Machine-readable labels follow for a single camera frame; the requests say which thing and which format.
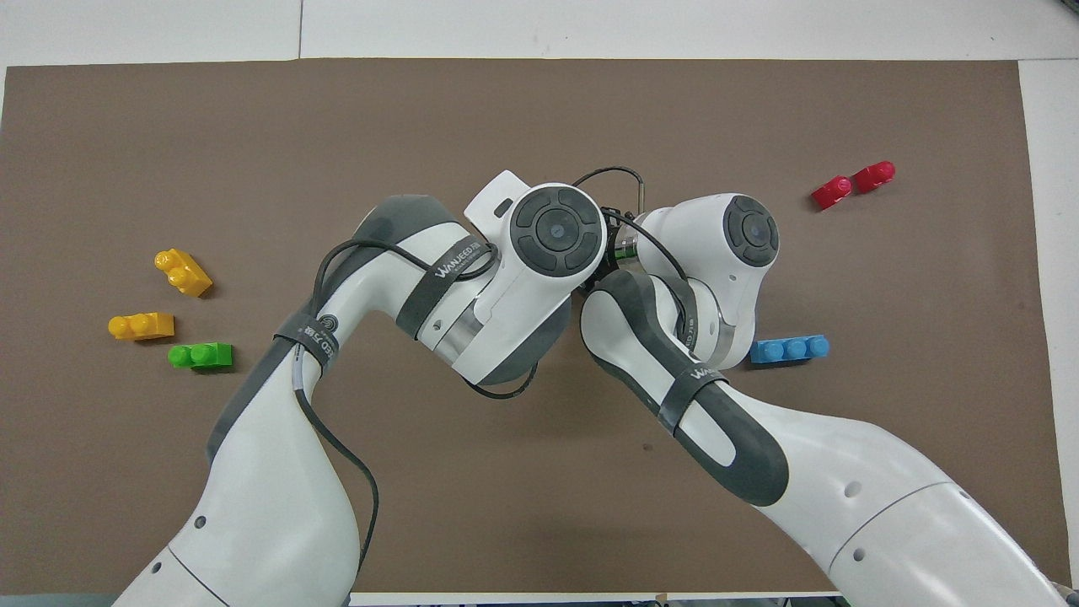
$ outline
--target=button panel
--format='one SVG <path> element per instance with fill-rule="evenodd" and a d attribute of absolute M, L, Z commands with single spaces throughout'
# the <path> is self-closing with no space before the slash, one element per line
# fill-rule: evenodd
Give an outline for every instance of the button panel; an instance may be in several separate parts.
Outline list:
<path fill-rule="evenodd" d="M 513 215 L 514 248 L 533 270 L 569 276 L 602 254 L 603 222 L 596 203 L 569 185 L 530 192 Z"/>
<path fill-rule="evenodd" d="M 770 263 L 779 250 L 776 220 L 763 204 L 738 194 L 723 212 L 723 234 L 736 257 L 754 267 Z"/>

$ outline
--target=green toy brick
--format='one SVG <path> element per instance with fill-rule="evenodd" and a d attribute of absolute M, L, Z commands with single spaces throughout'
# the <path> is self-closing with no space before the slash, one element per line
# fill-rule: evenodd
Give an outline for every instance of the green toy brick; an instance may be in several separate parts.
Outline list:
<path fill-rule="evenodd" d="M 192 346 L 174 346 L 168 350 L 174 369 L 217 369 L 232 367 L 232 345 L 213 342 Z"/>

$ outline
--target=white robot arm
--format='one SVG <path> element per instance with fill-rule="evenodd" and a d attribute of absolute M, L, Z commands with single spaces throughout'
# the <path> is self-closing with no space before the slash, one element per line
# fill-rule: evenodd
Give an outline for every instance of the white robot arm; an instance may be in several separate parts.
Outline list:
<path fill-rule="evenodd" d="M 707 196 L 652 211 L 642 225 L 668 243 L 691 284 L 714 293 L 720 318 L 698 316 L 700 333 L 720 321 L 733 337 L 719 351 L 702 340 L 687 347 L 679 336 L 687 325 L 684 289 L 671 287 L 680 279 L 674 267 L 648 249 L 641 262 L 657 275 L 617 270 L 588 295 L 585 345 L 716 482 L 794 539 L 851 605 L 1064 605 L 1014 540 L 916 450 L 870 424 L 763 403 L 715 371 L 746 356 L 756 289 L 778 251 L 775 221 L 760 203 Z"/>
<path fill-rule="evenodd" d="M 360 541 L 309 403 L 340 344 L 368 313 L 382 312 L 468 383 L 513 381 L 565 329 L 570 292 L 603 253 L 605 224 L 581 190 L 530 188 L 509 173 L 489 188 L 466 213 L 496 247 L 435 198 L 411 195 L 374 208 L 334 249 L 339 263 L 330 267 L 327 256 L 311 300 L 277 331 L 214 428 L 194 512 L 115 605 L 347 601 Z"/>

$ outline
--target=blue toy brick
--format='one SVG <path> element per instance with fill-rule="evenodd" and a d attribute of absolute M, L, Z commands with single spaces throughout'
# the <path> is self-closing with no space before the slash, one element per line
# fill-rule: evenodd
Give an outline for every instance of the blue toy brick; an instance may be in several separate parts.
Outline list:
<path fill-rule="evenodd" d="M 760 340 L 749 349 L 749 360 L 754 363 L 781 363 L 805 361 L 828 356 L 831 345 L 823 335 Z"/>

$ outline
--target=yellow toy brick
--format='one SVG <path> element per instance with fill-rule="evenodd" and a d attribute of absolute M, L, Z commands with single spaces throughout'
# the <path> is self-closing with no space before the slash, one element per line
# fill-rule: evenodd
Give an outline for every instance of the yellow toy brick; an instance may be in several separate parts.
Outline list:
<path fill-rule="evenodd" d="M 109 333 L 117 340 L 138 342 L 175 335 L 173 316 L 165 313 L 148 313 L 129 317 L 112 317 Z"/>
<path fill-rule="evenodd" d="M 165 272 L 168 284 L 175 286 L 183 294 L 199 296 L 214 284 L 206 272 L 195 263 L 190 254 L 179 248 L 162 250 L 153 257 L 153 264 Z"/>

